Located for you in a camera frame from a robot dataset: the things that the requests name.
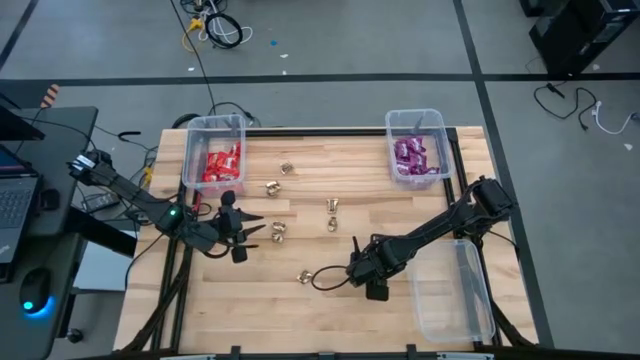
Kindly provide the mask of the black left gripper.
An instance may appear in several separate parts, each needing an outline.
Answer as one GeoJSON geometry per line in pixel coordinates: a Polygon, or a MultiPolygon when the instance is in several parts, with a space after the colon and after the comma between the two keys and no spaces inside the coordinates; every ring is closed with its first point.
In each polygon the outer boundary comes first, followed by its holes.
{"type": "Polygon", "coordinates": [[[233,207],[236,201],[235,192],[232,190],[225,191],[221,198],[221,205],[218,207],[216,218],[216,229],[218,238],[216,243],[223,246],[231,246],[235,248],[245,248],[243,242],[249,236],[265,227],[265,224],[257,225],[243,230],[243,237],[238,237],[242,230],[242,222],[262,220],[263,216],[249,214],[244,211],[240,212],[233,207]]]}

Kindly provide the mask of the small clear plastic bin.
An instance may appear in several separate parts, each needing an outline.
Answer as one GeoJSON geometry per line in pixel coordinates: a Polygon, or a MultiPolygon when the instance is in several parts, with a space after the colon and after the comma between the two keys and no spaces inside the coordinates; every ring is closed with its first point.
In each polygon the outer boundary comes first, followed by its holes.
{"type": "Polygon", "coordinates": [[[386,140],[389,155],[389,173],[392,181],[403,190],[426,190],[455,172],[449,139],[439,111],[427,109],[391,110],[385,116],[386,140]],[[411,136],[423,138],[428,167],[439,167],[440,174],[400,175],[396,170],[394,143],[411,136]]]}
{"type": "Polygon", "coordinates": [[[246,120],[242,115],[196,117],[187,126],[182,183],[207,197],[220,196],[228,190],[242,193],[246,175],[246,154],[246,120]],[[229,150],[236,142],[242,143],[242,152],[238,157],[239,177],[232,181],[219,179],[215,183],[204,183],[202,176],[207,171],[207,155],[210,152],[220,152],[221,156],[230,156],[229,150]]]}

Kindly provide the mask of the large clear plastic bin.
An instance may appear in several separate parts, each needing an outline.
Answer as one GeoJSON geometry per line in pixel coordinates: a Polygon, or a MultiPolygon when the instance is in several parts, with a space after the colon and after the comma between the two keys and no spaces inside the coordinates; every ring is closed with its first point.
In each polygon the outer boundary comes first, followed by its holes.
{"type": "Polygon", "coordinates": [[[416,324],[430,342],[489,341],[496,333],[476,246],[466,239],[436,240],[407,267],[416,324]]]}

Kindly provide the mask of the black power adapter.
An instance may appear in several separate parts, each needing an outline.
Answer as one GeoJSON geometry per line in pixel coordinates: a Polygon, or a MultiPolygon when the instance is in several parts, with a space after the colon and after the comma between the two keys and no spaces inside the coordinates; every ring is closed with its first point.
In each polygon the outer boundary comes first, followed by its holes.
{"type": "Polygon", "coordinates": [[[113,193],[93,194],[82,201],[83,209],[87,213],[101,211],[120,203],[120,199],[113,193]]]}

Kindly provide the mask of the white panel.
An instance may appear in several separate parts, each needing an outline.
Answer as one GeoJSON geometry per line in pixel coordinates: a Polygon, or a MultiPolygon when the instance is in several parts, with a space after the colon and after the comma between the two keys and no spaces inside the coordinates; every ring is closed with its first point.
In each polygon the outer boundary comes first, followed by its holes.
{"type": "Polygon", "coordinates": [[[80,290],[124,291],[133,257],[87,242],[73,286],[80,290]]]}

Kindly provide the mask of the black desk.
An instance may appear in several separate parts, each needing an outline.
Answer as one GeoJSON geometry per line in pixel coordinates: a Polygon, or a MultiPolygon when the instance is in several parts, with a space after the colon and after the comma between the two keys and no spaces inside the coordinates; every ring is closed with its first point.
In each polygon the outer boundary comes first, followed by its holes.
{"type": "Polygon", "coordinates": [[[67,163],[85,150],[97,118],[94,107],[43,111],[37,127],[40,141],[25,143],[18,156],[43,175],[43,187],[60,193],[60,206],[43,211],[30,222],[28,234],[11,266],[11,280],[0,283],[0,360],[42,360],[62,332],[66,301],[77,272],[84,239],[65,229],[76,181],[67,163]],[[20,286],[32,270],[45,268],[51,284],[43,309],[28,314],[19,300],[20,286]]]}

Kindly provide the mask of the black computer mouse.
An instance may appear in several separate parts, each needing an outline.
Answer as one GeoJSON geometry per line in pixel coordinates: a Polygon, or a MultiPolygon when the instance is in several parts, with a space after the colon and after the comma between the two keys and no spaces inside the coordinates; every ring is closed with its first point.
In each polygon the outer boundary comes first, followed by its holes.
{"type": "Polygon", "coordinates": [[[35,268],[23,278],[19,290],[19,303],[27,315],[43,310],[49,301],[51,272],[44,268],[35,268]]]}

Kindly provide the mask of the grey laptop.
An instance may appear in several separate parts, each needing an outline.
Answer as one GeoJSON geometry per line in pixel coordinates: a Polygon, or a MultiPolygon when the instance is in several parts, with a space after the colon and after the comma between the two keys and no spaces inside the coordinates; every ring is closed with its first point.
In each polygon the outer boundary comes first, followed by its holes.
{"type": "Polygon", "coordinates": [[[0,144],[0,264],[14,260],[40,183],[37,171],[0,144]]]}

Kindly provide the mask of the orange striped marker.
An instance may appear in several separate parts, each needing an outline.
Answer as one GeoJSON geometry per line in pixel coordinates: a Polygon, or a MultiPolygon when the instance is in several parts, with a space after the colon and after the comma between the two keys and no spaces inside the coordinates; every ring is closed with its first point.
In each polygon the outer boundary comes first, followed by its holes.
{"type": "Polygon", "coordinates": [[[45,95],[43,96],[41,102],[40,102],[40,107],[41,108],[51,108],[56,101],[56,98],[58,96],[60,87],[57,84],[51,84],[46,92],[45,95]]]}

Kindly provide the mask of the black monitor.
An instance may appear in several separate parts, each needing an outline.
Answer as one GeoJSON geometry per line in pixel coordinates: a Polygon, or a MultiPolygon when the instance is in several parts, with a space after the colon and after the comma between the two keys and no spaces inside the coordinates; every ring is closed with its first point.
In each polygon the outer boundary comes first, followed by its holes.
{"type": "Polygon", "coordinates": [[[35,123],[41,109],[23,109],[0,92],[0,141],[43,140],[45,134],[35,123]]]}

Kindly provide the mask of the black computer tower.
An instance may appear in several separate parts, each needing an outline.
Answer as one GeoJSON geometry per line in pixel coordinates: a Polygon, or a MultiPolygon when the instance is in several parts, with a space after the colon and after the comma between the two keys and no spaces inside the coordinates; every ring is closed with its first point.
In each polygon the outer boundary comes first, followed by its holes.
{"type": "Polygon", "coordinates": [[[529,74],[575,76],[637,67],[640,56],[640,0],[518,0],[532,20],[528,36],[536,55],[529,74]]]}

